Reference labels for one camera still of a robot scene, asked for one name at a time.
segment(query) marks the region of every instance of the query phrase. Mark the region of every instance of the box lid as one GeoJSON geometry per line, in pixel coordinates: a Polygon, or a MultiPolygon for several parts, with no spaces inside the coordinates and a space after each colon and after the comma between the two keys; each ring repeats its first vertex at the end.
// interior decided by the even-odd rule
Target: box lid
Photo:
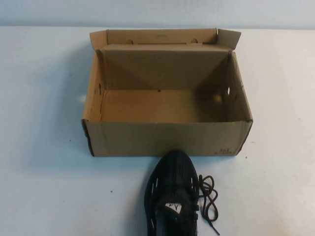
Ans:
{"type": "Polygon", "coordinates": [[[90,34],[94,50],[107,44],[219,44],[236,48],[240,32],[225,29],[108,29],[90,34]]]}

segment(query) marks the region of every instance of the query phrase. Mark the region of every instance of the shoe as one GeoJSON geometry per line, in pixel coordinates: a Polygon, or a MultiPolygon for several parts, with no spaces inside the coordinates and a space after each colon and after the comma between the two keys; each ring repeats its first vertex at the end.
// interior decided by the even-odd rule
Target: shoe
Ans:
{"type": "Polygon", "coordinates": [[[144,196],[148,236],[197,236],[199,197],[204,198],[201,215],[219,235],[212,225],[219,215],[214,204],[218,193],[213,187],[211,176],[197,177],[191,159],[184,152],[173,150],[162,157],[149,178],[144,196]],[[205,182],[207,179],[211,179],[211,185],[205,182]],[[208,216],[210,206],[215,211],[214,219],[208,216]]]}

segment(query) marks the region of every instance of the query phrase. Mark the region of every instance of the open shoe box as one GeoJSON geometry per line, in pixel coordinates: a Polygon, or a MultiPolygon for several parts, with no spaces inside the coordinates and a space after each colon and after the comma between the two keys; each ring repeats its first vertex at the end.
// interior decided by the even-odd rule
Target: open shoe box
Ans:
{"type": "Polygon", "coordinates": [[[93,156],[236,155],[252,126],[235,49],[222,29],[105,30],[82,125],[93,156]]]}

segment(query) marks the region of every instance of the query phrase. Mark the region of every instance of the shoe upper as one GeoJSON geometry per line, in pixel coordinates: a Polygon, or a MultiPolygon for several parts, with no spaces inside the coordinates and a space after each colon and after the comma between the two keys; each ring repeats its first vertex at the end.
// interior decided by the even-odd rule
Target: shoe upper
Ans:
{"type": "Polygon", "coordinates": [[[191,159],[180,150],[166,154],[145,191],[148,235],[197,235],[198,196],[198,177],[191,159]]]}

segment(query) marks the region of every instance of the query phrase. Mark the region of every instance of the shoelace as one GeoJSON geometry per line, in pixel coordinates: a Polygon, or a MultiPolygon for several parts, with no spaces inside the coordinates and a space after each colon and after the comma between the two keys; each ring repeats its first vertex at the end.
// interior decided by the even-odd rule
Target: shoelace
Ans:
{"type": "Polygon", "coordinates": [[[203,207],[202,207],[202,210],[201,210],[201,215],[202,217],[208,221],[209,225],[211,226],[211,228],[218,234],[218,231],[215,229],[215,227],[213,226],[212,222],[216,221],[218,216],[219,216],[219,213],[218,213],[218,209],[214,203],[214,201],[217,199],[218,197],[218,192],[213,189],[215,186],[215,182],[212,178],[212,176],[206,176],[204,178],[202,178],[202,175],[199,175],[199,187],[202,191],[202,195],[199,195],[199,198],[204,198],[204,202],[203,202],[203,207]],[[211,184],[208,184],[205,180],[207,179],[211,179],[211,184]],[[211,193],[214,192],[216,195],[214,196],[214,198],[212,199],[211,198],[211,193]],[[215,217],[213,219],[210,219],[209,218],[209,208],[210,206],[213,206],[214,210],[215,210],[215,217]]]}

